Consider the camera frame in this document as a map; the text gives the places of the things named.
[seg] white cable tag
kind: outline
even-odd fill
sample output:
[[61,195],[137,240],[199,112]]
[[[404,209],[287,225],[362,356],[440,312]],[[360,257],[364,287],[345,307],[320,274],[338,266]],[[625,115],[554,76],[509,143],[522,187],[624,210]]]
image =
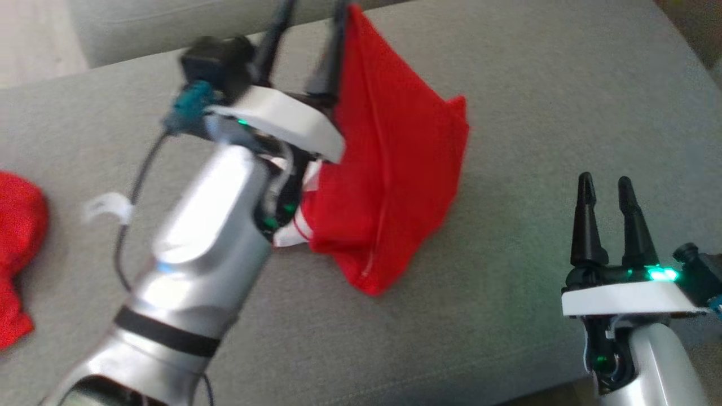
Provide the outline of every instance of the white cable tag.
[[89,223],[103,213],[115,215],[122,225],[128,225],[133,217],[133,205],[127,197],[117,191],[101,194],[83,204],[84,223]]

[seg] red cloth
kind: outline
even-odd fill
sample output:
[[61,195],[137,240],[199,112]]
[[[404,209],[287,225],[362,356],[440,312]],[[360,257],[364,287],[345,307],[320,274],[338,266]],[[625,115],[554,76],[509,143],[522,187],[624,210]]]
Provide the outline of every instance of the red cloth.
[[324,165],[302,211],[311,248],[346,278],[382,293],[442,223],[456,195],[469,125],[466,100],[444,101],[352,5],[336,120],[340,165]]
[[0,350],[32,331],[12,278],[40,250],[48,228],[48,206],[32,183],[0,172]]

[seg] teal connector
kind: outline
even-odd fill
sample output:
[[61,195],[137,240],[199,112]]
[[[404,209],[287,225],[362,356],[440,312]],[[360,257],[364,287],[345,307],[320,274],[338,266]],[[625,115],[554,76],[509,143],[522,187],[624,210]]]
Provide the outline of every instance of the teal connector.
[[163,125],[171,134],[200,135],[197,133],[204,128],[204,109],[214,103],[216,103],[216,97],[211,84],[204,80],[197,80],[178,95],[173,109],[163,119]]

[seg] glowing green light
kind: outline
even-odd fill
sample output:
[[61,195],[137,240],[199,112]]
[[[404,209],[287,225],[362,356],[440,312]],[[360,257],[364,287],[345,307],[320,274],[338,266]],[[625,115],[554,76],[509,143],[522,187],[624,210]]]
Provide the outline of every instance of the glowing green light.
[[668,280],[674,282],[679,277],[679,273],[672,268],[662,268],[659,265],[645,268],[647,268],[649,277],[652,280]]

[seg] couch backrest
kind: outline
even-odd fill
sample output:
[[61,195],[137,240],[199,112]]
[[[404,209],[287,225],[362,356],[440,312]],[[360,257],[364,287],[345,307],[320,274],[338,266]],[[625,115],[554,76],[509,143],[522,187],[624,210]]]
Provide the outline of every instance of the couch backrest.
[[[404,0],[359,0],[369,9]],[[298,0],[295,23],[331,16],[334,0]],[[201,35],[266,29],[278,0],[69,0],[91,67],[182,48]]]

